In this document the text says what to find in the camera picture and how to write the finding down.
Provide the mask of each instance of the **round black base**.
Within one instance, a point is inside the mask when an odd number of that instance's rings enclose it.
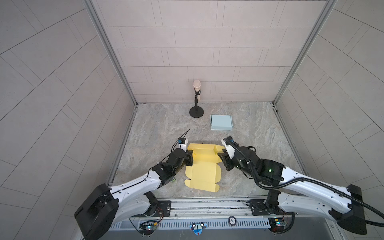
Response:
[[[196,107],[191,107],[191,109],[189,110],[189,115],[191,115],[192,117],[194,118],[199,118],[201,117],[202,115],[204,114],[204,110],[202,107],[199,107],[197,106],[197,109]]]

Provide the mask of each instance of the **gray stone surface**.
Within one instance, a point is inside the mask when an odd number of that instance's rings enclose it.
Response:
[[[173,143],[188,129],[186,138],[189,143],[221,145],[220,140],[231,135],[241,146],[254,146],[260,158],[281,162],[301,172],[270,103],[199,105],[203,107],[204,115],[197,119],[189,116],[192,105],[188,103],[139,105],[114,183],[122,184],[147,173],[170,153]],[[211,114],[232,115],[232,131],[211,130]],[[183,167],[175,176],[176,182],[155,190],[154,194],[158,198],[267,194],[239,170],[227,172],[222,162],[219,166],[222,174],[216,193],[187,187]]]

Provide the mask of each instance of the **light blue box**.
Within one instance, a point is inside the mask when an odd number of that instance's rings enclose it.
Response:
[[[232,130],[231,115],[211,115],[211,130]]]

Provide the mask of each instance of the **robotic arm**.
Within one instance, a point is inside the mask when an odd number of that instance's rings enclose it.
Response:
[[[384,218],[384,214],[362,202],[361,189],[354,185],[340,187],[307,177],[273,160],[259,158],[252,146],[239,146],[231,136],[222,140],[225,149],[218,153],[227,171],[241,170],[255,184],[269,190],[267,199],[249,202],[249,206],[270,215],[287,212],[308,213],[330,219],[350,232],[366,234],[366,223],[384,227],[384,223],[365,220],[366,207]],[[183,167],[193,165],[192,151],[187,150],[187,139],[180,137],[166,162],[159,162],[147,174],[122,185],[99,185],[75,212],[75,219],[86,240],[97,240],[110,226],[129,217],[152,216],[158,200],[151,192],[174,179]],[[291,195],[277,189],[289,189],[303,195]],[[154,225],[147,225],[145,235],[153,233]]]

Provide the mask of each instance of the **tiled wall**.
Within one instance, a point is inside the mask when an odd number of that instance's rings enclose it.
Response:
[[[3,0],[0,238],[70,239],[132,110],[81,0]]]
[[[93,0],[138,102],[272,101],[325,1]]]
[[[382,212],[383,12],[382,0],[339,0],[277,104],[310,176],[355,184]],[[368,235],[354,237],[384,239],[384,228],[368,226]]]

